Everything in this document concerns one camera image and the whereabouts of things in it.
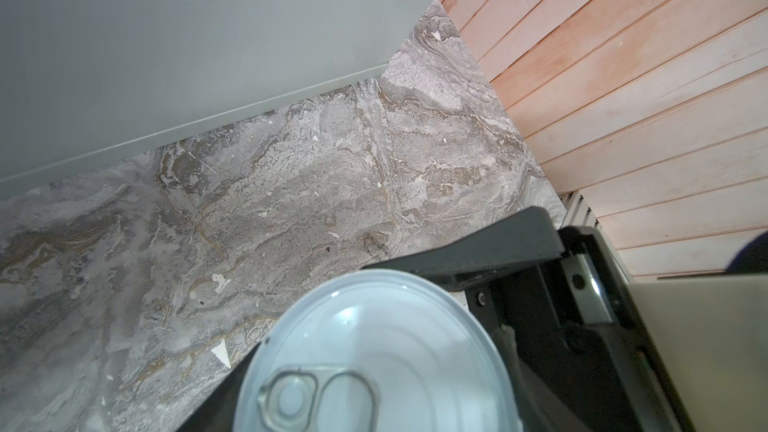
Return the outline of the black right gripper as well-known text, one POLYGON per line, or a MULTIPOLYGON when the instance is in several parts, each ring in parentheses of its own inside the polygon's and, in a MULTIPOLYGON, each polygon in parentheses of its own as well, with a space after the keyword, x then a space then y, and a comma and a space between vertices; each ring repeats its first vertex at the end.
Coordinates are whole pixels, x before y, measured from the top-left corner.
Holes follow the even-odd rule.
POLYGON ((500 352, 515 330, 520 358, 589 431, 692 431, 601 234, 529 207, 435 249, 366 265, 464 290, 500 352))

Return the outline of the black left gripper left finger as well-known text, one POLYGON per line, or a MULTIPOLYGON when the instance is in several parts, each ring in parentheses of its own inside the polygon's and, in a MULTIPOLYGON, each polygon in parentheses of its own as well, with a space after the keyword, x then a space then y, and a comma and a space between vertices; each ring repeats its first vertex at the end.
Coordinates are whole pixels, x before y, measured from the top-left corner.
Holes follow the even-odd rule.
POLYGON ((231 432, 238 396, 257 344, 227 375, 225 380, 184 421, 177 432, 231 432))

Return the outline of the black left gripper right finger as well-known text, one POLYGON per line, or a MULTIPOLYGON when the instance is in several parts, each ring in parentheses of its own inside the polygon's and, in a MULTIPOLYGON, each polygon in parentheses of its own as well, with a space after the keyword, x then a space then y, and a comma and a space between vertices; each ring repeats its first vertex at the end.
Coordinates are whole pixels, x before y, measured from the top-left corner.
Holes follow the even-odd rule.
POLYGON ((515 330, 500 327, 500 355, 514 390, 524 431, 589 431, 589 428, 520 358, 515 330))

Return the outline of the short white-top can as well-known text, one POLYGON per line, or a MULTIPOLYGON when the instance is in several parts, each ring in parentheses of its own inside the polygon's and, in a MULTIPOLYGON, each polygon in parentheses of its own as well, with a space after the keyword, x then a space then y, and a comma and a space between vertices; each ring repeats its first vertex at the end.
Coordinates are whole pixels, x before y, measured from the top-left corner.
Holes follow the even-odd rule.
POLYGON ((405 272, 332 279, 290 307, 248 367, 237 431, 519 431, 491 337, 405 272))

